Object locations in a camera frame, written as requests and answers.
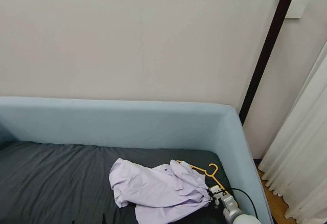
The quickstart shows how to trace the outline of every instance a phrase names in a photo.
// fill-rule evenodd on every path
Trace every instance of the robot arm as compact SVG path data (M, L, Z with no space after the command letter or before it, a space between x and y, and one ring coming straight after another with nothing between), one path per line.
M245 214L237 206L237 203L232 195L225 193L219 186L211 187L210 192L213 194L215 204L222 202L224 206L224 216L228 224L261 224L261 222L252 215Z

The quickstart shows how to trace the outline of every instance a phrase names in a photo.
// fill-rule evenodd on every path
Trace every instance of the dark gray bed sheet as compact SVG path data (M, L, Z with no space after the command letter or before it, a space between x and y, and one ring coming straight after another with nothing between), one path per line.
M118 158L147 167L179 159L208 172L216 163L217 179L229 188L221 162L208 151L12 142L0 150L0 223L101 224L103 213L107 223L137 223L134 207L119 209L110 189L108 174ZM210 178L206 183L215 185ZM225 221L221 210L208 207L177 223Z

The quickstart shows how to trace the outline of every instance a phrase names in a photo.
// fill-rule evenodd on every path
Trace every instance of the dark wooden frame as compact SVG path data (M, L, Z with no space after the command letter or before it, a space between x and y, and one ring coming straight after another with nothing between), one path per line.
M283 25L286 13L292 0L279 0L277 9L272 19L266 40L262 47L258 62L256 64L252 79L247 89L242 108L239 114L241 123L244 124L246 116L250 110L256 90L258 89L262 75L264 74L269 57L276 43L278 34Z

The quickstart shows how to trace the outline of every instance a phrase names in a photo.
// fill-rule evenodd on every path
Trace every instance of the light blue upholstered headboard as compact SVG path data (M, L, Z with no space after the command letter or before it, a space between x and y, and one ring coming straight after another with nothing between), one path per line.
M260 179L232 106L203 103L0 97L0 142L78 143L209 150L232 187L253 199L262 223L273 223ZM235 193L240 206L252 205Z

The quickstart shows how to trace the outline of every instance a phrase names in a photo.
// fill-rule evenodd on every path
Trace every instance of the wall outlet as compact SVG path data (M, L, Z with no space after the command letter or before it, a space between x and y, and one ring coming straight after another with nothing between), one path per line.
M290 8L287 11L286 19L300 19L308 4L308 0L292 0Z

